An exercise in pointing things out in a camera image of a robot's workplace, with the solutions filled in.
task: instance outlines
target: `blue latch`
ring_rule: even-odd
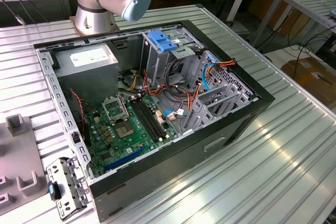
[[[168,36],[161,31],[149,31],[148,35],[162,52],[171,51],[177,48],[177,45],[172,43]]]

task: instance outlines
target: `blue cable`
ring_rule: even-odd
[[[166,112],[163,113],[163,117],[166,117],[169,113],[173,113],[172,110],[167,110]]]
[[[203,85],[205,87],[206,90],[210,90],[208,84],[206,83],[206,80],[205,80],[205,74],[206,74],[206,69],[208,67],[213,67],[214,65],[205,65],[205,67],[203,68],[203,72],[202,72],[202,81],[203,81]]]

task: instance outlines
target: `green motherboard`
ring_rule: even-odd
[[[118,120],[114,125],[103,105],[86,113],[90,132],[90,146],[87,145],[87,148],[91,155],[90,167],[95,177],[177,138],[176,130],[170,122],[158,121],[155,113],[163,112],[149,95],[143,96],[140,103],[141,110],[140,106],[134,106],[135,102],[124,101],[124,108],[129,116],[127,119]],[[117,102],[110,103],[106,109],[110,117],[122,113]],[[153,137],[153,120],[156,120],[156,130],[164,132],[165,137]]]

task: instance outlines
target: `metal bracket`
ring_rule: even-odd
[[[82,211],[89,202],[87,196],[90,191],[84,177],[79,177],[83,173],[76,163],[78,161],[75,157],[63,157],[47,167],[48,176],[52,183],[49,186],[49,192],[52,195],[57,188],[60,193],[60,199],[52,198],[52,200],[56,201],[56,207],[62,221]]]

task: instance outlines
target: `side panel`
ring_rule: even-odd
[[[141,199],[164,183],[224,148],[228,141],[233,141],[232,137],[236,139],[238,135],[235,133],[242,132],[255,116],[256,114],[254,113],[239,119],[220,131],[217,131],[127,180],[114,189],[96,197],[94,203],[97,208],[99,221],[102,222],[116,214],[119,210]]]

